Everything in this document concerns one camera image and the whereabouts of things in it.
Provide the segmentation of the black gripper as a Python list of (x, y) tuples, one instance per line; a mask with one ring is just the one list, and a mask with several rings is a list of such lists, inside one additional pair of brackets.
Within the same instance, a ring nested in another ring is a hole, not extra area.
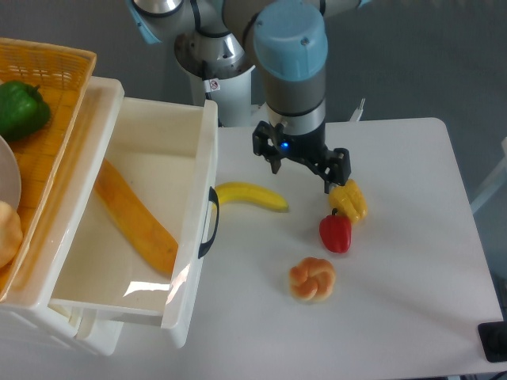
[(273, 127), (260, 121), (252, 134), (253, 153), (270, 164), (273, 174), (278, 173), (284, 158), (310, 166), (324, 181), (324, 193), (329, 194), (333, 188), (346, 185), (351, 175), (351, 161), (347, 149), (329, 150), (325, 137), (324, 123), (309, 133), (289, 135), (281, 123)]

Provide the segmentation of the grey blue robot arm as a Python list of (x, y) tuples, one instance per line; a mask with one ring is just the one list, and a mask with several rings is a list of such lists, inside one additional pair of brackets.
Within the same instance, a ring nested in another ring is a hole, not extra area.
[(145, 41), (173, 39), (193, 101), (213, 100), (219, 123), (250, 118), (251, 72), (261, 76), (267, 116), (253, 132), (253, 152), (277, 172), (283, 159), (308, 167), (326, 188), (344, 185), (349, 152), (328, 149), (325, 19), (358, 1), (130, 1)]

